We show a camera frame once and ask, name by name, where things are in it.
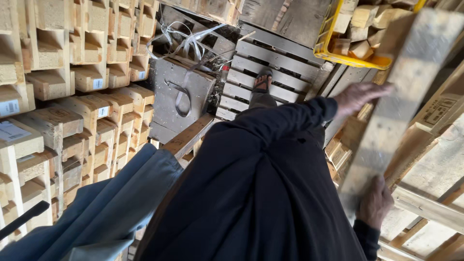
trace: black garment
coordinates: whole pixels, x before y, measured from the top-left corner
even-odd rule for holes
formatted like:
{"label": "black garment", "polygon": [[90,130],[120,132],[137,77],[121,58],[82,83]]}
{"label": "black garment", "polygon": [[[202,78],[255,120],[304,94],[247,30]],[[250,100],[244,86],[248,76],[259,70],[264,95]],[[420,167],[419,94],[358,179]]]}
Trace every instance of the black garment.
{"label": "black garment", "polygon": [[136,260],[375,260],[379,232],[355,234],[307,131],[336,110],[315,98],[215,124]]}

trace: sleeve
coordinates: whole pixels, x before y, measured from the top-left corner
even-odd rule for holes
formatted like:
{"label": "sleeve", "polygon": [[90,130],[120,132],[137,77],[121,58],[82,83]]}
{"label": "sleeve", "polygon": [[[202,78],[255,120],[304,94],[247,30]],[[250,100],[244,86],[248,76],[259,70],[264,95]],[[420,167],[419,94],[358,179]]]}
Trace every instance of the sleeve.
{"label": "sleeve", "polygon": [[285,104],[265,110],[255,110],[210,130],[218,133],[228,129],[238,129],[258,139],[261,147],[295,131],[321,125],[331,120],[337,112],[337,102],[333,98],[316,97],[303,103]]}
{"label": "sleeve", "polygon": [[371,228],[359,219],[355,220],[353,230],[358,237],[359,243],[361,244],[367,260],[377,260],[377,250],[380,249],[380,246],[378,245],[380,231]]}

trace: person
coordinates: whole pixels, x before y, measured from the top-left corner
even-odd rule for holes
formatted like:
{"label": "person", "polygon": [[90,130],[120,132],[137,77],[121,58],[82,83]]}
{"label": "person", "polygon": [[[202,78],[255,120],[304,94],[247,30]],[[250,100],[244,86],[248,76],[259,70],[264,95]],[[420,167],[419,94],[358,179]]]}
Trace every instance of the person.
{"label": "person", "polygon": [[134,260],[376,260],[393,199],[376,177],[352,227],[321,130],[394,86],[354,83],[333,98],[278,107],[271,82],[272,73],[262,72],[249,109],[208,131],[156,210]]}

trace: dirt floor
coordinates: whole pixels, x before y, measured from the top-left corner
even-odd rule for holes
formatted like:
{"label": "dirt floor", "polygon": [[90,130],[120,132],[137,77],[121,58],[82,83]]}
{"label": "dirt floor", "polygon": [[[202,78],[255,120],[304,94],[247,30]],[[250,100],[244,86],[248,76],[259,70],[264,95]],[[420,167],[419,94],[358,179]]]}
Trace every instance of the dirt floor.
{"label": "dirt floor", "polygon": [[[160,17],[160,12],[157,13],[157,19],[158,21],[161,21],[161,17]],[[206,20],[206,19],[203,19],[201,17],[198,17],[198,16],[195,16],[195,15],[192,15],[192,14],[189,14],[189,13],[184,13],[185,15],[189,16],[190,18],[196,20],[197,22],[203,24],[204,26],[208,27],[208,28],[212,28],[212,27],[215,27],[217,25],[219,25],[218,22],[216,21],[210,21],[210,20]],[[180,31],[183,31],[184,33],[186,34],[189,34],[189,31],[185,28],[185,30],[180,30]],[[231,42],[233,42],[234,44],[237,43],[237,40],[240,38],[240,29],[237,28],[237,27],[233,27],[233,26],[230,26],[230,25],[225,25],[217,30],[215,30],[216,33],[222,35],[223,37],[225,37],[226,39],[230,40]],[[171,36],[177,40],[178,42],[181,42],[182,41],[182,38],[175,34],[175,33],[172,33]],[[210,45],[206,39],[206,41],[203,41],[204,44],[206,45]],[[156,46],[153,48],[153,52],[157,52],[159,54],[166,54],[168,52],[168,48],[166,45],[164,46]],[[214,53],[212,52],[209,52],[208,50],[205,52],[205,55],[204,55],[204,58],[205,59],[210,59],[210,58],[213,58],[215,56]],[[219,57],[219,58],[216,58],[214,59],[213,61],[211,62],[207,62],[205,64],[206,67],[208,67],[209,69],[211,69],[213,72],[205,72],[213,77],[216,78],[216,83],[213,87],[213,90],[210,94],[210,96],[207,98],[207,112],[208,113],[211,113],[213,115],[216,114],[216,110],[218,108],[218,105],[219,105],[219,100],[220,100],[220,97],[222,95],[222,92],[224,90],[224,82],[221,82],[221,75],[222,75],[222,72],[219,71],[219,72],[216,72],[219,70],[219,68],[225,63],[227,62],[226,59],[222,58],[222,57]],[[150,83],[147,82],[147,81],[144,81],[144,82],[139,82],[140,85],[142,86],[149,86]]]}

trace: foot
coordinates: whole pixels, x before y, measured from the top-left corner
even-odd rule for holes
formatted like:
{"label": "foot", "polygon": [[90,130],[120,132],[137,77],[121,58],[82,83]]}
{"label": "foot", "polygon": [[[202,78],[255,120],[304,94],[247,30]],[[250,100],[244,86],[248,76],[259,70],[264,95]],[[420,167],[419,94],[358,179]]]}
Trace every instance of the foot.
{"label": "foot", "polygon": [[272,76],[267,76],[267,75],[264,75],[264,76],[261,76],[259,78],[257,78],[255,80],[255,86],[254,88],[258,88],[258,89],[263,89],[263,90],[266,90],[266,80],[268,81],[268,86],[271,85],[271,82],[272,82]]}

